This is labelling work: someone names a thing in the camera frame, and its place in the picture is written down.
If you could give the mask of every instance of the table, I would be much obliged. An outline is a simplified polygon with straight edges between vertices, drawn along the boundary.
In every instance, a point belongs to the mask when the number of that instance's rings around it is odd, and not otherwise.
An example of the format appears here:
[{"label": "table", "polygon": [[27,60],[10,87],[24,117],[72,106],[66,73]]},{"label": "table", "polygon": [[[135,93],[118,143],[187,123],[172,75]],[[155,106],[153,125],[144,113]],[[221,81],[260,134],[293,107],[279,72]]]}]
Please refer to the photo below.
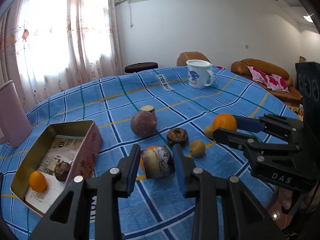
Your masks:
[{"label": "table", "polygon": [[[194,89],[188,84],[187,68],[174,67],[106,77],[69,89],[45,100],[27,116],[33,126],[31,135],[16,149],[0,146],[0,172],[4,173],[2,195],[3,217],[19,239],[27,239],[40,217],[16,199],[10,191],[12,178],[41,132],[50,123],[93,119],[100,129],[103,143],[94,169],[94,176],[117,165],[129,154],[134,143],[142,149],[165,145],[168,130],[181,127],[189,140],[206,144],[206,156],[195,159],[197,166],[212,175],[227,178],[238,176],[266,206],[274,187],[250,175],[250,166],[242,152],[216,144],[204,135],[204,128],[217,114],[230,113],[246,117],[264,113],[287,117],[297,116],[254,82],[227,70],[212,67],[218,75],[212,87]],[[169,86],[159,83],[162,75]],[[149,138],[138,138],[130,129],[130,119],[143,105],[156,110],[157,131]],[[279,139],[263,132],[255,134],[263,142],[279,143]],[[119,213],[125,239],[191,239],[194,199],[184,199],[175,175],[161,179],[145,179],[141,169],[134,192],[128,199],[119,199]],[[220,220],[221,201],[218,199]],[[94,219],[90,239],[94,239]],[[223,227],[220,223],[220,239]]]}]

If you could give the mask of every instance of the mug handle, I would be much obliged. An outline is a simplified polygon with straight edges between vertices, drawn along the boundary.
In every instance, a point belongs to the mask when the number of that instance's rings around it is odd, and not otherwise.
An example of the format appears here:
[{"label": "mug handle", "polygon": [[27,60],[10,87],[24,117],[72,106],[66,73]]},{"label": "mug handle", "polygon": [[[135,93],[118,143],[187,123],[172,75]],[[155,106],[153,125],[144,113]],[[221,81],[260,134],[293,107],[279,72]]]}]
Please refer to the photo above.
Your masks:
[{"label": "mug handle", "polygon": [[211,82],[209,84],[208,83],[204,84],[205,87],[211,86],[214,80],[216,79],[216,76],[214,76],[214,73],[210,69],[208,69],[207,72],[211,77]]}]

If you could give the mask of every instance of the tiled floor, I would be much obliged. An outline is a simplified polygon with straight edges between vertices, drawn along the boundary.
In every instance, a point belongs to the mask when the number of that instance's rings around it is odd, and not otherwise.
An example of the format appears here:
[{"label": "tiled floor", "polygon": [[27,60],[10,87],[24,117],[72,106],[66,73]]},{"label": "tiled floor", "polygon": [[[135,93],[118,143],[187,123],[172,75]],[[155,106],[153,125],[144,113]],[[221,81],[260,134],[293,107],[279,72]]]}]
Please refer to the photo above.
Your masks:
[{"label": "tiled floor", "polygon": [[279,211],[280,213],[280,217],[275,219],[274,222],[277,224],[277,226],[280,229],[285,228],[287,225],[290,224],[292,216],[289,215],[285,215],[281,212],[281,204],[279,201],[277,201],[272,208],[268,211],[268,213],[270,214],[270,216],[272,216],[273,212]]}]

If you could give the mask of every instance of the food item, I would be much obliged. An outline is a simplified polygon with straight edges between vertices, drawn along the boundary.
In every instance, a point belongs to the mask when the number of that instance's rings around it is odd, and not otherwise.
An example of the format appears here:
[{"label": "food item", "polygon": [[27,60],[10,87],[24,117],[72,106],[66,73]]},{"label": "food item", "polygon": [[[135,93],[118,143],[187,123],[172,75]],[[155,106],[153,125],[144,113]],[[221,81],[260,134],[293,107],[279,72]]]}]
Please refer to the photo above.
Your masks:
[{"label": "food item", "polygon": [[299,110],[298,110],[298,114],[303,117],[303,105],[299,105]]},{"label": "food item", "polygon": [[213,128],[212,125],[208,125],[204,128],[204,134],[207,138],[213,140]]},{"label": "food item", "polygon": [[204,142],[200,140],[195,140],[192,143],[190,143],[190,152],[192,157],[203,157],[205,152]]},{"label": "food item", "polygon": [[131,130],[139,137],[148,137],[155,133],[157,119],[150,112],[137,112],[131,119]]},{"label": "food item", "polygon": [[60,182],[65,182],[70,169],[71,165],[69,163],[64,161],[57,162],[56,167],[54,168],[54,175],[56,176],[56,179]]},{"label": "food item", "polygon": [[212,122],[212,130],[223,128],[231,131],[237,131],[237,121],[232,114],[218,114]]},{"label": "food item", "polygon": [[157,147],[159,147],[159,146],[152,145],[152,146],[148,147],[147,150],[152,150],[153,148],[157,148]]},{"label": "food item", "polygon": [[188,143],[188,133],[182,128],[175,127],[168,132],[167,140],[170,147],[173,147],[176,143],[184,147]]},{"label": "food item", "polygon": [[45,176],[40,171],[34,171],[29,177],[29,186],[35,192],[41,193],[45,191],[48,185]]},{"label": "food item", "polygon": [[142,151],[141,160],[147,179],[161,178],[175,172],[173,159],[167,146]]},{"label": "food item", "polygon": [[155,115],[156,111],[155,111],[155,107],[152,105],[146,105],[146,106],[142,106],[140,108],[140,111],[147,111],[150,112],[151,114]]}]

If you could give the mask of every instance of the window curtain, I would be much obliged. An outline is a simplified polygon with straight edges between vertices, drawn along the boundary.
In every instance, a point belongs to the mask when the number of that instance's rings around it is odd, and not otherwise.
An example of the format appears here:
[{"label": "window curtain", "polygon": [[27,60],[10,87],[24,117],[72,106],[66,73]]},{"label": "window curtain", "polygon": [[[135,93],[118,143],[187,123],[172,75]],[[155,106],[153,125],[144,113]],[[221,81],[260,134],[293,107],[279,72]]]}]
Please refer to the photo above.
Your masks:
[{"label": "window curtain", "polygon": [[20,0],[15,0],[0,21],[0,86],[13,80],[22,103],[23,91],[15,53],[16,16]]},{"label": "window curtain", "polygon": [[13,18],[13,35],[3,42],[13,48],[25,111],[61,91],[124,73],[114,0],[19,0]]}]

